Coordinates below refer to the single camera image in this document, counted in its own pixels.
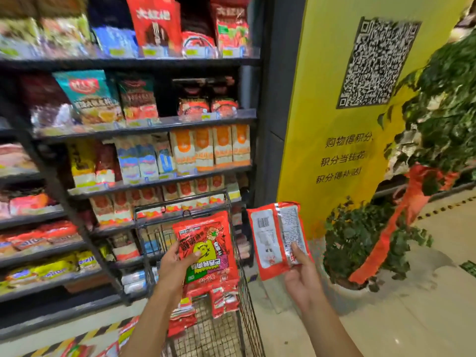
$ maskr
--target qr code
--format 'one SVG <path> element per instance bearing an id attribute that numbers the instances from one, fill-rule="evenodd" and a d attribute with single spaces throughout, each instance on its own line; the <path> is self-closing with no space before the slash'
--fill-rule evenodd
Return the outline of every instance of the qr code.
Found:
<path id="1" fill-rule="evenodd" d="M 362 17 L 337 109 L 388 103 L 420 25 Z"/>

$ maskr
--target human hand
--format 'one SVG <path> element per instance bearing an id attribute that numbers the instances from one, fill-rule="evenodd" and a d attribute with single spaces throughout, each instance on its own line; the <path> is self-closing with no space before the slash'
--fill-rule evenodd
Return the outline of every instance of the human hand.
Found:
<path id="1" fill-rule="evenodd" d="M 306 313 L 323 293 L 322 286 L 313 261 L 295 242 L 291 243 L 291 249 L 296 260 L 301 264 L 284 274 L 284 283 L 301 312 Z"/>
<path id="2" fill-rule="evenodd" d="M 198 250 L 180 260 L 178 251 L 179 242 L 175 242 L 160 260 L 156 286 L 157 293 L 161 294 L 161 299 L 167 303 L 171 309 L 170 312 L 179 305 L 182 298 L 182 287 L 187 268 L 196 263 L 202 255 L 202 252 Z"/>

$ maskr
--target shopping cart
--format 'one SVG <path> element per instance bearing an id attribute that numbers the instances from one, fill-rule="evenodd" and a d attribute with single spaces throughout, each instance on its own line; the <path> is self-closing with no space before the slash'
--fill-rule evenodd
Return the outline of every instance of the shopping cart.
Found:
<path id="1" fill-rule="evenodd" d="M 137 218 L 140 212 L 147 209 L 161 208 L 175 203 L 221 194 L 224 196 L 224 203 L 207 205 L 200 209 L 166 213 L 156 218 Z M 240 275 L 240 282 L 238 284 L 239 310 L 225 313 L 219 318 L 213 318 L 209 296 L 205 295 L 194 298 L 193 305 L 196 310 L 197 323 L 185 330 L 179 337 L 168 338 L 162 351 L 163 357 L 265 356 L 245 272 L 241 266 L 238 247 L 236 246 L 234 228 L 231 223 L 231 206 L 232 201 L 230 200 L 228 191 L 223 189 L 175 199 L 170 202 L 136 207 L 134 210 L 134 220 L 136 225 L 138 225 L 137 236 L 140 241 L 141 253 L 144 256 L 150 293 L 155 285 L 151 267 L 154 264 L 157 264 L 157 267 L 160 266 L 160 259 L 176 239 L 171 229 L 173 223 L 184 219 L 210 216 L 222 210 L 227 210 L 229 216 L 234 255 Z"/>

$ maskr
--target yellow cartoon character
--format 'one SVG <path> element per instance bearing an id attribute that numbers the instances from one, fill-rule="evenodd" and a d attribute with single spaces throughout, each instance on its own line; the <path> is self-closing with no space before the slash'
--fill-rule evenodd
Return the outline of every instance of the yellow cartoon character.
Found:
<path id="1" fill-rule="evenodd" d="M 198 242 L 193 246 L 193 252 L 200 250 L 202 257 L 192 266 L 195 274 L 203 272 L 204 270 L 215 269 L 220 266 L 216 263 L 217 252 L 213 247 L 211 240 L 207 239 L 205 242 Z"/>

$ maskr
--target yellow banner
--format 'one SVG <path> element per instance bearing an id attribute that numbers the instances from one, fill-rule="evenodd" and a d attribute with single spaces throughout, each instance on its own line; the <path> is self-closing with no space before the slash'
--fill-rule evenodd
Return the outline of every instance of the yellow banner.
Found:
<path id="1" fill-rule="evenodd" d="M 385 146 L 404 128 L 409 94 L 389 102 L 391 89 L 448 40 L 466 5 L 307 0 L 277 199 L 301 203 L 308 239 L 323 236 L 323 221 L 346 196 L 372 198 Z"/>

